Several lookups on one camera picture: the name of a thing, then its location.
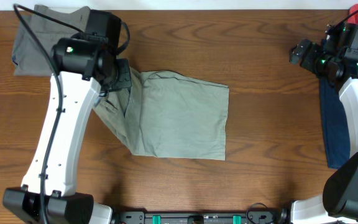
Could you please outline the khaki beige shorts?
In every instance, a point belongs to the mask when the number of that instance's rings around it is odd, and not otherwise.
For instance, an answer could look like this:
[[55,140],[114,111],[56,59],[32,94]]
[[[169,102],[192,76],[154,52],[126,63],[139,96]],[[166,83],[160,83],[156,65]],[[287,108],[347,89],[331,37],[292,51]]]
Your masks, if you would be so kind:
[[94,111],[133,155],[225,159],[228,86],[168,70],[132,69],[131,78]]

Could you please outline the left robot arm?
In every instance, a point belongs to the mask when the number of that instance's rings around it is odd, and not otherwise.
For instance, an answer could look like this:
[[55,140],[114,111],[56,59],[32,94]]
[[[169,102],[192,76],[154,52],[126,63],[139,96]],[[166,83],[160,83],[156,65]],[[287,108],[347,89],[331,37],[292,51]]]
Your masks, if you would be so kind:
[[3,205],[25,223],[114,223],[113,209],[78,193],[77,170],[93,106],[112,91],[130,88],[131,71],[119,58],[127,24],[92,10],[85,29],[40,52],[52,70],[50,98],[37,150],[19,187],[5,190]]

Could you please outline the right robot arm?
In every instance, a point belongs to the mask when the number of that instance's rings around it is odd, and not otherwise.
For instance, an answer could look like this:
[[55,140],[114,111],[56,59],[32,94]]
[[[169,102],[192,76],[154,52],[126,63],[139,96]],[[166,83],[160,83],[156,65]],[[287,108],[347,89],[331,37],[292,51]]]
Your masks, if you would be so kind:
[[292,202],[288,223],[358,223],[358,22],[329,26],[326,40],[303,39],[290,62],[333,83],[344,107],[351,156],[325,183],[323,193]]

